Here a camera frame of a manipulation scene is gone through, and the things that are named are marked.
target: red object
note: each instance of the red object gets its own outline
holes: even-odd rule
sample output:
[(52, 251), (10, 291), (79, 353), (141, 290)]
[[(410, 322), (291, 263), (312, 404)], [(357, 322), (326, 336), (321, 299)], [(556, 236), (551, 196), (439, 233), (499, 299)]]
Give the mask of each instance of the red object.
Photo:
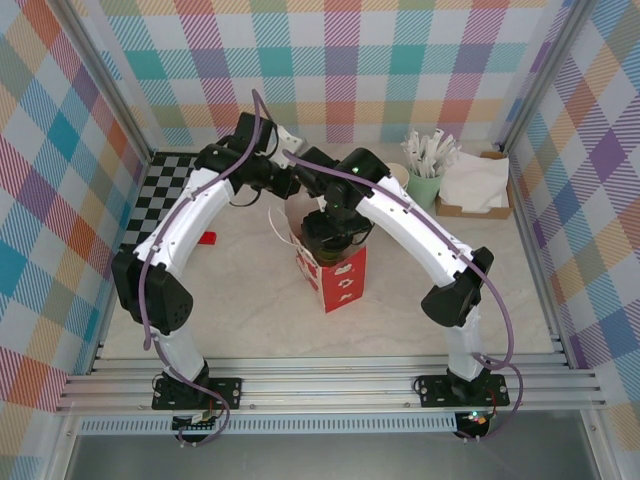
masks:
[(367, 266), (366, 247), (332, 267), (321, 267), (294, 235), (290, 238), (296, 244), (296, 263), (318, 293), (325, 313), (362, 296)]
[(217, 238), (216, 232), (204, 232), (198, 243), (200, 245), (215, 245)]

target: red paper box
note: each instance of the red paper box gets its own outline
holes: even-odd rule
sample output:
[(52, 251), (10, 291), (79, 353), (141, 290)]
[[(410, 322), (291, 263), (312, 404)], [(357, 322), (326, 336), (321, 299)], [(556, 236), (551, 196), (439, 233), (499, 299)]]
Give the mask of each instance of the red paper box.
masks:
[(302, 220), (310, 212), (323, 206), (303, 190), (284, 203), (289, 223), (289, 238), (296, 247), (296, 263), (311, 287), (318, 293), (325, 313), (357, 300), (364, 293), (367, 266), (367, 248), (351, 246), (345, 250), (346, 258), (331, 267), (322, 267), (300, 242)]
[(332, 267), (321, 267), (309, 250), (291, 234), (296, 245), (296, 263), (311, 287), (318, 293), (325, 313), (357, 300), (364, 293), (367, 248), (362, 247)]

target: tissue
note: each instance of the tissue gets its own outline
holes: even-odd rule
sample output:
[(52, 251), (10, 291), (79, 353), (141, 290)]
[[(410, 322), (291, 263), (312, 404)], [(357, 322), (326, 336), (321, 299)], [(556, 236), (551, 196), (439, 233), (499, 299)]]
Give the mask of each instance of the tissue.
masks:
[(463, 212), (486, 213), (509, 205), (508, 179), (508, 158), (494, 160), (460, 152), (442, 177), (439, 195), (443, 203), (459, 205)]

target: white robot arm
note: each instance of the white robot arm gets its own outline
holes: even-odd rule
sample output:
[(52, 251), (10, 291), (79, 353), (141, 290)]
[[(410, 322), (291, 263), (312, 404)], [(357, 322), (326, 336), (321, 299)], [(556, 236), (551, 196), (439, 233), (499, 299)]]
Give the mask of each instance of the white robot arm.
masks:
[[(295, 139), (280, 127), (277, 131), (281, 140), (287, 142), (281, 147), (294, 153), (302, 148), (300, 139)], [(171, 365), (171, 368), (165, 369), (164, 376), (167, 379), (173, 377), (172, 381), (177, 383), (180, 383), (181, 376), (198, 385), (206, 385), (208, 380), (208, 367), (197, 352), (186, 324), (193, 299), (179, 282), (186, 261), (206, 227), (243, 185), (250, 185), (256, 190), (266, 189), (280, 198), (297, 193), (300, 185), (304, 185), (311, 195), (323, 195), (327, 207), (324, 212), (314, 212), (314, 215), (305, 218), (305, 222), (308, 222), (307, 225), (303, 222), (303, 235), (305, 231), (311, 236), (316, 235), (319, 231), (316, 227), (320, 225), (325, 236), (315, 240), (327, 242), (346, 237), (348, 244), (351, 244), (353, 235), (364, 231), (363, 218), (368, 219), (364, 220), (365, 227), (372, 227), (370, 221), (386, 230), (423, 266), (435, 287), (422, 301), (422, 308), (432, 320), (447, 327), (445, 337), (449, 349), (449, 374), (456, 381), (473, 384), (484, 370), (473, 357), (474, 353), (483, 352), (478, 333), (477, 308), (482, 282), (469, 271), (460, 256), (464, 255), (474, 263), (483, 257), (479, 265), (486, 272), (493, 260), (491, 253), (480, 249), (484, 250), (480, 255), (480, 251), (472, 251), (468, 245), (446, 232), (409, 198), (387, 167), (368, 150), (356, 149), (342, 162), (337, 162), (318, 149), (311, 148), (302, 154), (302, 158), (335, 169), (360, 172), (363, 178), (400, 196), (411, 209), (427, 216), (456, 245), (460, 251), (458, 256), (452, 255), (437, 235), (385, 195), (299, 166), (292, 167), (282, 160), (281, 155), (277, 160), (269, 158), (262, 153), (267, 150), (267, 145), (268, 140), (258, 145), (256, 154), (237, 173), (194, 196), (195, 190), (210, 183), (238, 158), (237, 150), (242, 145), (237, 146), (236, 150), (223, 145), (205, 148), (196, 161), (196, 169), (187, 186), (163, 222), (134, 251), (119, 252), (114, 259), (112, 268), (121, 304), (135, 321), (143, 323), (137, 294), (138, 282), (142, 265), (153, 251), (144, 286), (151, 331)], [(180, 211), (167, 224), (174, 209), (178, 208)], [(335, 232), (329, 240), (326, 237), (327, 229)], [(156, 236), (160, 234), (162, 238), (158, 243)], [(178, 377), (172, 373), (172, 369), (178, 372)], [(193, 394), (202, 397), (201, 392), (194, 390)], [(194, 397), (191, 403), (178, 402), (174, 408), (190, 409), (200, 405), (201, 400)]]

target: wire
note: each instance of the wire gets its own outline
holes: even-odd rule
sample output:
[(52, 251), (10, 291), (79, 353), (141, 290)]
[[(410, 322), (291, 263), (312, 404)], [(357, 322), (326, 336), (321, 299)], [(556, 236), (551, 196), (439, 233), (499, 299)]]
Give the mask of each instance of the wire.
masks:
[[(495, 358), (491, 358), (491, 357), (486, 357), (486, 358), (489, 361), (493, 361), (493, 362), (497, 362), (498, 361)], [(520, 373), (520, 370), (518, 370), (518, 367), (516, 367), (512, 363), (508, 364), (507, 367), (509, 367), (511, 370), (513, 370), (515, 372), (515, 374), (516, 374), (516, 377), (518, 377), (518, 398), (516, 399), (516, 402), (513, 405), (513, 408), (509, 412), (509, 415), (507, 415), (507, 418), (505, 418), (504, 422), (502, 422), (498, 426), (498, 428), (496, 428), (493, 432), (489, 432), (484, 437), (476, 438), (477, 441), (480, 441), (481, 439), (482, 439), (482, 441), (486, 441), (486, 440), (490, 440), (490, 439), (496, 437), (500, 432), (502, 432), (502, 430), (505, 429), (507, 424), (513, 419), (513, 417), (515, 416), (516, 412), (520, 408), (520, 404), (522, 403), (522, 397), (524, 395), (524, 381), (522, 379), (522, 373)], [(458, 431), (457, 433), (459, 433), (461, 436), (463, 436), (463, 437), (465, 437), (467, 439), (473, 439), (473, 437), (471, 435), (469, 435), (469, 434), (467, 434), (465, 432)]]
[(157, 374), (155, 377), (153, 377), (151, 379), (151, 388), (153, 389), (154, 393), (159, 393), (158, 389), (156, 388), (156, 385), (157, 385), (158, 377), (161, 377), (161, 376), (162, 376), (162, 374), (159, 373), (159, 374)]
[(495, 365), (492, 365), (491, 363), (487, 362), (486, 360), (488, 360), (488, 357), (484, 356), (480, 352), (474, 352), (473, 358), (475, 358), (478, 361), (478, 363), (480, 363), (480, 365), (482, 365), (484, 368), (488, 370), (500, 370), (506, 367), (511, 362), (511, 358), (513, 357), (513, 348), (515, 344), (514, 337), (513, 337), (513, 325), (511, 323), (511, 317), (509, 316), (509, 311), (507, 310), (507, 306), (505, 305), (504, 300), (500, 296), (500, 293), (496, 289), (493, 282), (489, 280), (489, 277), (487, 277), (487, 275), (480, 268), (478, 268), (478, 266), (475, 263), (473, 263), (471, 259), (463, 255), (462, 252), (458, 249), (458, 247), (456, 247), (453, 244), (453, 242), (451, 242), (451, 240), (447, 238), (446, 235), (444, 235), (438, 228), (436, 228), (435, 225), (433, 225), (433, 223), (429, 221), (429, 219), (427, 219), (427, 217), (420, 212), (420, 209), (416, 208), (415, 204), (412, 205), (411, 202), (403, 200), (396, 194), (388, 191), (386, 188), (383, 188), (380, 185), (373, 183), (372, 181), (367, 180), (365, 178), (361, 178), (356, 175), (351, 175), (345, 172), (336, 171), (331, 168), (322, 167), (320, 165), (316, 165), (315, 163), (307, 162), (305, 160), (302, 160), (301, 158), (296, 157), (294, 154), (292, 154), (288, 150), (283, 150), (282, 153), (287, 159), (303, 167), (309, 168), (311, 170), (317, 170), (319, 172), (326, 173), (328, 175), (333, 175), (334, 177), (340, 177), (340, 178), (350, 180), (352, 182), (360, 183), (362, 185), (365, 185), (371, 188), (372, 190), (378, 191), (383, 195), (386, 195), (387, 197), (389, 197), (390, 199), (398, 203), (407, 213), (411, 213), (412, 215), (414, 215), (422, 224), (424, 224), (429, 230), (431, 230), (433, 234), (436, 235), (436, 237), (438, 237), (447, 246), (447, 248), (451, 250), (451, 252), (456, 257), (459, 257), (487, 285), (487, 288), (489, 288), (489, 290), (493, 294), (493, 297), (496, 299), (496, 302), (498, 303), (498, 307), (500, 307), (500, 311), (502, 312), (502, 316), (504, 318), (505, 327), (507, 329), (507, 354), (505, 355), (505, 358), (503, 360), (497, 361)]
[(371, 230), (373, 230), (373, 224), (371, 224), (371, 228), (369, 228), (369, 230), (367, 230), (367, 233), (364, 234), (364, 237), (362, 237), (358, 242), (353, 243), (351, 242), (351, 245), (355, 245), (355, 246), (359, 246), (362, 245), (364, 242), (367, 241), (367, 237), (369, 236), (369, 234), (371, 233)]
[(291, 245), (292, 247), (297, 247), (295, 243), (291, 243), (290, 241), (285, 240), (284, 237), (280, 235), (280, 232), (276, 230), (276, 226), (273, 224), (273, 219), (271, 218), (271, 207), (267, 209), (267, 217), (269, 218), (269, 223), (271, 224), (271, 228), (273, 229), (273, 232), (278, 236), (278, 238), (282, 240), (284, 243), (286, 243), (287, 245)]
[(491, 395), (491, 403), (493, 403), (493, 412), (492, 415), (495, 417), (498, 413), (498, 402), (496, 400), (496, 394), (493, 393), (493, 390), (491, 390), (490, 388), (487, 388), (487, 392), (489, 392), (489, 394)]
[[(229, 424), (229, 417), (230, 417), (229, 404), (222, 396), (220, 396), (220, 394), (213, 392), (201, 385), (198, 385), (197, 383), (192, 382), (191, 380), (184, 377), (180, 372), (178, 372), (171, 365), (171, 362), (162, 351), (162, 348), (160, 346), (160, 338), (155, 333), (153, 334), (151, 333), (151, 322), (149, 321), (149, 314), (147, 312), (147, 302), (146, 302), (146, 292), (145, 292), (146, 279), (147, 279), (147, 274), (149, 273), (149, 267), (151, 266), (151, 261), (153, 260), (153, 256), (155, 255), (155, 252), (160, 250), (161, 248), (160, 245), (162, 244), (164, 235), (166, 234), (167, 230), (169, 229), (171, 224), (174, 222), (174, 220), (177, 218), (177, 216), (180, 214), (182, 209), (186, 207), (189, 202), (195, 201), (198, 195), (200, 195), (202, 192), (208, 190), (209, 188), (213, 187), (217, 183), (225, 180), (229, 175), (231, 175), (238, 168), (240, 168), (240, 166), (251, 156), (251, 153), (253, 152), (253, 148), (255, 147), (258, 139), (258, 132), (260, 131), (260, 107), (262, 107), (265, 115), (267, 115), (269, 120), (273, 121), (273, 119), (271, 118), (271, 114), (267, 111), (266, 105), (264, 104), (264, 101), (262, 100), (262, 98), (260, 98), (260, 95), (258, 94), (258, 92), (254, 89), (251, 91), (251, 93), (253, 95), (255, 118), (253, 123), (253, 135), (251, 136), (251, 140), (249, 141), (249, 145), (247, 149), (240, 156), (240, 158), (228, 169), (226, 169), (224, 172), (222, 172), (220, 175), (218, 175), (216, 178), (214, 178), (210, 182), (207, 182), (204, 185), (195, 189), (192, 192), (191, 197), (184, 198), (180, 203), (174, 204), (174, 207), (169, 211), (169, 214), (165, 218), (165, 221), (163, 221), (163, 223), (161, 224), (160, 230), (158, 231), (158, 234), (155, 240), (153, 241), (151, 248), (149, 249), (149, 253), (144, 259), (144, 264), (142, 265), (142, 271), (140, 272), (140, 279), (138, 281), (138, 299), (140, 302), (140, 317), (142, 318), (142, 324), (144, 326), (144, 336), (145, 336), (144, 343), (143, 343), (144, 350), (149, 350), (151, 348), (151, 342), (153, 341), (153, 343), (155, 344), (156, 352), (158, 353), (158, 357), (160, 357), (160, 360), (162, 360), (162, 363), (164, 363), (165, 368), (167, 368), (167, 370), (169, 370), (169, 372), (175, 378), (180, 380), (182, 383), (190, 386), (191, 388), (195, 388), (196, 390), (199, 390), (207, 395), (210, 395), (214, 399), (218, 400), (222, 404), (222, 406), (225, 408), (226, 416), (222, 425), (218, 428), (218, 430), (212, 433), (211, 435), (207, 436), (201, 442), (197, 444), (192, 444), (193, 446), (205, 445), (215, 440), (220, 436), (220, 434), (224, 431), (224, 429), (227, 428), (227, 425)], [(178, 432), (178, 436), (184, 445), (182, 432)]]
[(273, 125), (276, 133), (276, 144), (274, 145), (273, 150), (271, 150), (271, 153), (268, 153), (265, 156), (267, 160), (269, 160), (271, 157), (275, 155), (275, 153), (278, 151), (278, 146), (280, 145), (280, 136), (278, 135), (278, 125), (276, 125), (275, 123)]
[(238, 207), (238, 208), (250, 207), (251, 205), (254, 205), (258, 200), (260, 200), (260, 195), (262, 195), (262, 190), (258, 190), (258, 192), (256, 193), (256, 196), (253, 197), (253, 200), (251, 200), (249, 203), (245, 203), (244, 205), (236, 205), (233, 202), (229, 202), (229, 205), (231, 205), (232, 207)]

